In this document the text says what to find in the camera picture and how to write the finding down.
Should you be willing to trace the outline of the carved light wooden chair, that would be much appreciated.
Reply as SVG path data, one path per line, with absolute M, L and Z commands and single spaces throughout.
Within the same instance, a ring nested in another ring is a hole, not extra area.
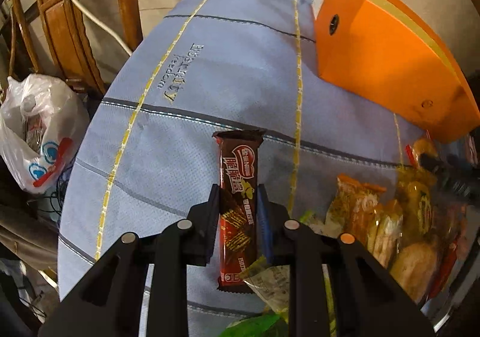
M 1 0 L 9 72 L 62 79 L 101 98 L 143 41 L 138 0 Z

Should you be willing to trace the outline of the orange red snack packet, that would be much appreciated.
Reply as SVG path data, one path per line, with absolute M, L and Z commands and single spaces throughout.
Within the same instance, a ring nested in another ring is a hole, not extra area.
M 385 187 L 339 174 L 336 195 L 325 217 L 326 235 L 338 237 L 346 232 L 366 245 L 369 228 L 377 217 L 380 196 L 385 192 Z

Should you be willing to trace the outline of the orange cardboard box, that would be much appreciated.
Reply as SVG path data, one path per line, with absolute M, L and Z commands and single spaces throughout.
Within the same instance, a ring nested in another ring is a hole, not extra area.
M 452 53 L 400 0 L 312 4 L 318 74 L 448 144 L 479 126 L 479 108 Z

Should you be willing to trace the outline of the green snack packet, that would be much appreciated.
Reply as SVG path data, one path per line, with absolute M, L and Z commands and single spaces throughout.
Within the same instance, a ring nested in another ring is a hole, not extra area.
M 284 337 L 289 330 L 286 321 L 275 313 L 245 318 L 224 329 L 220 337 Z

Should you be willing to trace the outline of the blue striped tablecloth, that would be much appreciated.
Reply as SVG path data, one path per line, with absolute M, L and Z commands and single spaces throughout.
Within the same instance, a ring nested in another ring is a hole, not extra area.
M 220 187 L 213 134 L 264 130 L 258 184 L 291 219 L 324 214 L 337 176 L 395 193 L 400 149 L 419 127 L 318 75 L 314 0 L 182 0 L 137 47 L 100 102 L 69 178 L 58 243 L 61 302 L 121 235 L 160 234 Z M 210 262 L 187 268 L 187 336 L 219 336 L 275 313 L 288 325 L 289 266 L 262 252 L 218 290 Z

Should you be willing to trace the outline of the round bread packet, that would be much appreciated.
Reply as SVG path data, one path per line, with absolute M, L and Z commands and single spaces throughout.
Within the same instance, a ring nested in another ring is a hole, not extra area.
M 438 266 L 438 246 L 418 242 L 404 248 L 391 267 L 391 275 L 408 296 L 420 303 Z

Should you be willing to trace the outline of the white plastic shopping bag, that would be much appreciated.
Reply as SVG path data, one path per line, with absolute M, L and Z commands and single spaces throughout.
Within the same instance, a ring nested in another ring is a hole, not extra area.
M 26 192 L 51 188 L 77 153 L 89 125 L 80 98 L 59 78 L 7 78 L 1 105 L 1 157 Z

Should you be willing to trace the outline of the brown chocolate wafer bar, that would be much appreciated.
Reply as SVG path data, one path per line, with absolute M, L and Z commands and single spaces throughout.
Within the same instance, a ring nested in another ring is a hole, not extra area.
M 258 150 L 264 130 L 235 130 L 213 134 L 219 147 L 220 206 L 218 290 L 246 294 L 241 278 L 256 261 Z

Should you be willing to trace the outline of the yellow snack packet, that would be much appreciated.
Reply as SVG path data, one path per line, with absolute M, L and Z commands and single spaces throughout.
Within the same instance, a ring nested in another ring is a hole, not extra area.
M 395 197 L 403 210 L 401 248 L 422 241 L 431 230 L 434 212 L 431 188 L 436 178 L 423 169 L 405 166 L 397 174 Z

